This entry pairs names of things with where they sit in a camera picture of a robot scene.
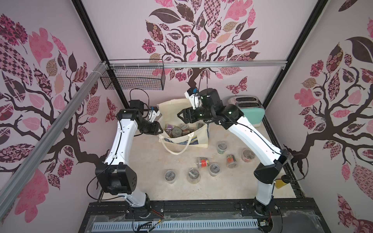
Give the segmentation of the cream canvas tote bag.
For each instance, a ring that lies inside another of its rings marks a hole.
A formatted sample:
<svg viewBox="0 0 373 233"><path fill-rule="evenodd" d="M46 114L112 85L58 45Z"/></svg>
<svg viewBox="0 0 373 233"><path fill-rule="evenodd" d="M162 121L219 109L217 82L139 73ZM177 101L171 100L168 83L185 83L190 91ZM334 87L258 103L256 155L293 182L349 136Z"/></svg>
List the cream canvas tote bag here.
<svg viewBox="0 0 373 233"><path fill-rule="evenodd" d="M190 108L191 103L187 99L174 99L157 105L161 112L159 123L165 131L159 135L159 142L173 155L183 154L189 147L207 148L209 142L208 126L202 121L184 124L177 114L186 108ZM172 131L166 130L165 125L171 124L179 127L183 135L178 138L172 137Z"/></svg>

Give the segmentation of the red label jar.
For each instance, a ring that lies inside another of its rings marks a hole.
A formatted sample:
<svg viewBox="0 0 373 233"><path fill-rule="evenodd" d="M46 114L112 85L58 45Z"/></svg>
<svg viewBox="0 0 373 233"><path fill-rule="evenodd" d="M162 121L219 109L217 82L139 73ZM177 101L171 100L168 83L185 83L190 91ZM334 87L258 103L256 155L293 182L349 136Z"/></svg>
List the red label jar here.
<svg viewBox="0 0 373 233"><path fill-rule="evenodd" d="M226 157L226 165L230 169L234 169L237 167L237 160L233 154L229 154Z"/></svg>
<svg viewBox="0 0 373 233"><path fill-rule="evenodd" d="M200 168L206 168L206 167L209 166L210 161L206 157L198 157L197 161L196 161L196 164L197 164L197 168L198 169L200 169Z"/></svg>

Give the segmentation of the clear seed jar grey lid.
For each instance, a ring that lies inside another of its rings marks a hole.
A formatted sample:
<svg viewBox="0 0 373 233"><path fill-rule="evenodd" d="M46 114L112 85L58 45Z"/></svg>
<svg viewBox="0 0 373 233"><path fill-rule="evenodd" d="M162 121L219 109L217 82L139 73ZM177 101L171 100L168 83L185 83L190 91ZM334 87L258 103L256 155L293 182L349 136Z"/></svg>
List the clear seed jar grey lid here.
<svg viewBox="0 0 373 233"><path fill-rule="evenodd" d="M168 170L165 172L164 179L166 182L173 184L176 181L176 173L173 170Z"/></svg>

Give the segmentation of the clear seed jar striped lid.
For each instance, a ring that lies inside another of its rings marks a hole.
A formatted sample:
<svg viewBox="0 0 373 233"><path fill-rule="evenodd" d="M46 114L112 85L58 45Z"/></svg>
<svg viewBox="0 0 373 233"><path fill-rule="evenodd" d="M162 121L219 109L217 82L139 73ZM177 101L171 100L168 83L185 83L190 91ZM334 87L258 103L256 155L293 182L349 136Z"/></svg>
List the clear seed jar striped lid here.
<svg viewBox="0 0 373 233"><path fill-rule="evenodd" d="M197 184L201 179L200 172L198 169L190 169L187 174L187 180L191 184Z"/></svg>

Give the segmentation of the clear seed jar dark lid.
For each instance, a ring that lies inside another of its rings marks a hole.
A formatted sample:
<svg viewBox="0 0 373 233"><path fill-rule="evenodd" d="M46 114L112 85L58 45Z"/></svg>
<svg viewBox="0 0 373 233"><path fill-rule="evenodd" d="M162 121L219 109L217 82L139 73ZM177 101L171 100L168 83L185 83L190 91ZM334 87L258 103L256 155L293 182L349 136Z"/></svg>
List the clear seed jar dark lid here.
<svg viewBox="0 0 373 233"><path fill-rule="evenodd" d="M209 174L212 177L216 177L221 172L220 165L217 163L212 163L209 165Z"/></svg>

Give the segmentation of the pink label seed jar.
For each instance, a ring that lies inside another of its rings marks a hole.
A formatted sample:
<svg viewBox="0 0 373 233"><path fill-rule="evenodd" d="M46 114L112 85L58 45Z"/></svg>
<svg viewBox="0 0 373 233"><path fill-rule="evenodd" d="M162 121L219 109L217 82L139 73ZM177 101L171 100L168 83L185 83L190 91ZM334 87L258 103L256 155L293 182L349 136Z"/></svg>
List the pink label seed jar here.
<svg viewBox="0 0 373 233"><path fill-rule="evenodd" d="M252 162L256 158L256 155L255 155L255 153L251 149L245 148L242 151L241 158L242 158L242 160L244 162L250 163L250 162Z"/></svg>

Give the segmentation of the yellow label seed jar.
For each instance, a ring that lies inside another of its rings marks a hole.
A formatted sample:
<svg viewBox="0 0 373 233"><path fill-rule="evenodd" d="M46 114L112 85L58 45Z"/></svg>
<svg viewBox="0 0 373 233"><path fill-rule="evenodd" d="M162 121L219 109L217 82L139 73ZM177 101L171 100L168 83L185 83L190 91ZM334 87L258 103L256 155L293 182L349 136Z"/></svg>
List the yellow label seed jar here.
<svg viewBox="0 0 373 233"><path fill-rule="evenodd" d="M280 189L291 182L291 177L288 175L282 175L280 178L274 180L275 187Z"/></svg>

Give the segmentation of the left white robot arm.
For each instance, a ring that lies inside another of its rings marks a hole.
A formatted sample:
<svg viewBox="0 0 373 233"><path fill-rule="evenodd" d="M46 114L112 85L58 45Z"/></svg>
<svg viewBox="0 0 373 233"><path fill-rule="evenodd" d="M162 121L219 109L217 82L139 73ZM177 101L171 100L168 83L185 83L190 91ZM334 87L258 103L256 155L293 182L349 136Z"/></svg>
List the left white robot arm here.
<svg viewBox="0 0 373 233"><path fill-rule="evenodd" d="M123 198L132 211L147 216L151 211L149 196L137 187L138 177L129 166L129 155L136 132L144 135L159 135L163 132L160 123L154 119L144 118L145 103L140 100L130 101L129 108L121 109L116 118L117 131L112 148L105 161L97 165L95 178L102 191L113 195L108 200Z"/></svg>

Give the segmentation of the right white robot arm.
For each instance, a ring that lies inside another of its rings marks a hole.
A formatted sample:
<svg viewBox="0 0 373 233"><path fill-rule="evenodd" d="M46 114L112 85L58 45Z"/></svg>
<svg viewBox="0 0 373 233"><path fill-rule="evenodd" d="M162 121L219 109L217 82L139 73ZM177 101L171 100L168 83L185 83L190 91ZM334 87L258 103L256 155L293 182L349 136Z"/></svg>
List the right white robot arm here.
<svg viewBox="0 0 373 233"><path fill-rule="evenodd" d="M202 120L207 124L220 125L237 136L260 160L260 164L254 170L258 187L253 206L257 215L268 215L270 207L274 204L273 192L275 183L279 180L278 174L289 161L290 152L286 149L281 150L269 142L236 105L223 105L216 89L207 88L199 91L197 88L190 88L185 92L185 97L191 103L191 107L177 114L183 123Z"/></svg>

